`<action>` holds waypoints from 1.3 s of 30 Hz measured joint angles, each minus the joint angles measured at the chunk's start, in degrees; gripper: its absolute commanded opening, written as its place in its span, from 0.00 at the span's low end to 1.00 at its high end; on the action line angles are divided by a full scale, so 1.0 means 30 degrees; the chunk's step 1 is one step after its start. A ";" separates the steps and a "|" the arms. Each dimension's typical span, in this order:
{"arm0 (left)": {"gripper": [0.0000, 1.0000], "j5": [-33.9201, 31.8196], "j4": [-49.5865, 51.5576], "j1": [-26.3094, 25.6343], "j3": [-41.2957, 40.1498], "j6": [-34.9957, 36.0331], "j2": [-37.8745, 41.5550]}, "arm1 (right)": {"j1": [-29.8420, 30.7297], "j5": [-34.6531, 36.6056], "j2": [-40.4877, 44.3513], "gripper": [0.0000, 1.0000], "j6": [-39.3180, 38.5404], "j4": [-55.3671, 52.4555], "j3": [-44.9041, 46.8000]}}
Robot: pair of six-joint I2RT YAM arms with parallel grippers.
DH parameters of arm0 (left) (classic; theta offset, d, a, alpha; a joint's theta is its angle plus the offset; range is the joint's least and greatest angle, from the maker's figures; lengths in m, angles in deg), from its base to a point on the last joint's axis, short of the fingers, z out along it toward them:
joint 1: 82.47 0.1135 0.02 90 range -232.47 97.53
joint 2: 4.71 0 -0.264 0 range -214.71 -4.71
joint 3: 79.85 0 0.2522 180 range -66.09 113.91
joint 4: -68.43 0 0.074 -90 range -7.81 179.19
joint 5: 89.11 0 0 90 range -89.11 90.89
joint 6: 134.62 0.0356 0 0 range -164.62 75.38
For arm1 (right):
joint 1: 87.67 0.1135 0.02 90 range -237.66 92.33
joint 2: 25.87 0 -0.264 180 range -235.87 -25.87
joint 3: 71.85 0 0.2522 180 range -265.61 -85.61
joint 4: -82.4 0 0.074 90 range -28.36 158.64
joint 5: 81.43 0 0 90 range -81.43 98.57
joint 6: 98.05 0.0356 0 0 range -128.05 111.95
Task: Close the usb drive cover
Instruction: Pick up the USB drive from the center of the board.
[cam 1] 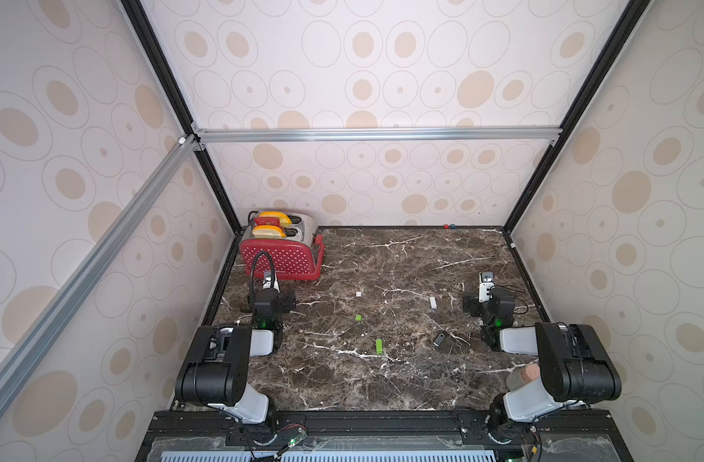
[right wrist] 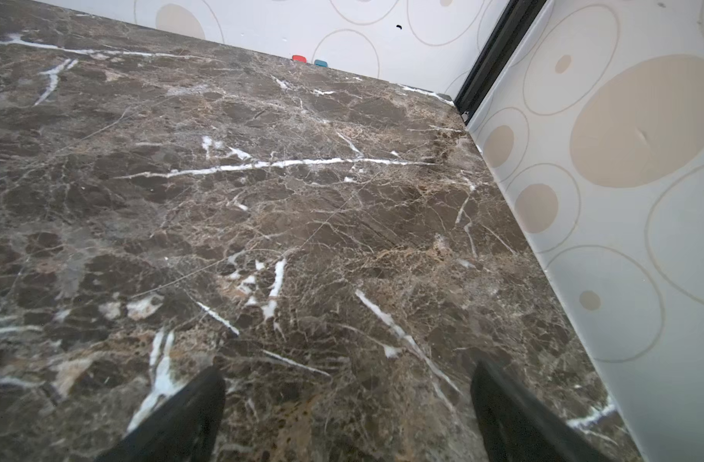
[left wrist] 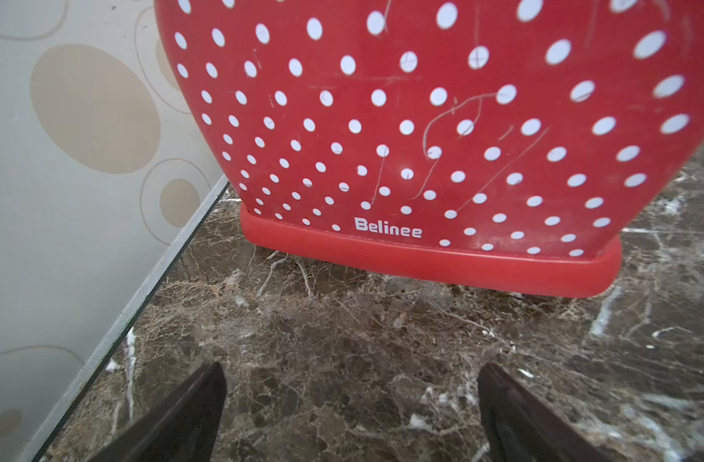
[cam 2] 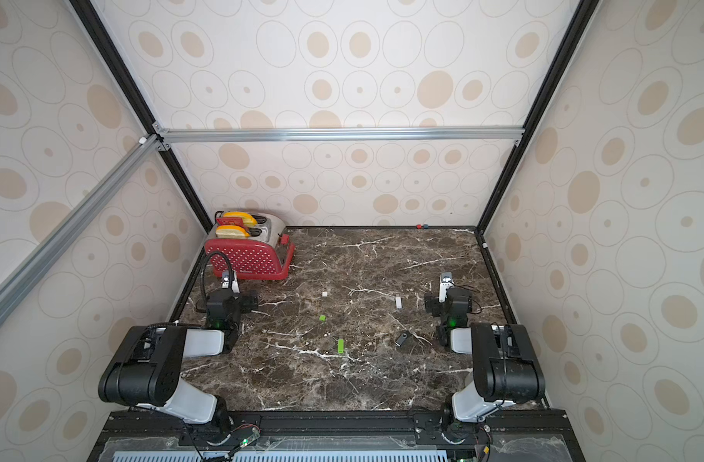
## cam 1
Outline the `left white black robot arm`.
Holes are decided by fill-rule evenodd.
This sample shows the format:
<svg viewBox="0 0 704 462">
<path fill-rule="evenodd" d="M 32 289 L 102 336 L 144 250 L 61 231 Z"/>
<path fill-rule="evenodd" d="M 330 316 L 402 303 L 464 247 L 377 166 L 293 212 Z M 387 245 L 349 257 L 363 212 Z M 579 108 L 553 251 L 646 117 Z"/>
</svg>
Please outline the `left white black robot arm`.
<svg viewBox="0 0 704 462">
<path fill-rule="evenodd" d="M 249 298 L 249 325 L 201 326 L 190 344 L 175 382 L 180 402 L 222 411 L 238 423 L 278 425 L 276 406 L 269 396 L 249 384 L 254 357 L 279 351 L 284 338 L 283 315 L 296 306 L 294 292 L 263 288 Z"/>
</svg>

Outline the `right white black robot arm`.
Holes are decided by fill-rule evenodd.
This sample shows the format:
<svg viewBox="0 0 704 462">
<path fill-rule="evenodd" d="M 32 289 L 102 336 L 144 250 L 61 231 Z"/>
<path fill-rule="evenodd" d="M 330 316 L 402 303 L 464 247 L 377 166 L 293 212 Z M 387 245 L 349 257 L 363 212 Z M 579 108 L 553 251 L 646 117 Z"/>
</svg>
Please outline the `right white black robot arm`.
<svg viewBox="0 0 704 462">
<path fill-rule="evenodd" d="M 463 311 L 482 321 L 482 340 L 495 352 L 538 358 L 540 376 L 496 396 L 488 409 L 488 436 L 497 444 L 511 443 L 547 415 L 620 397 L 619 372 L 592 326 L 515 327 L 515 295 L 497 287 L 463 294 Z"/>
</svg>

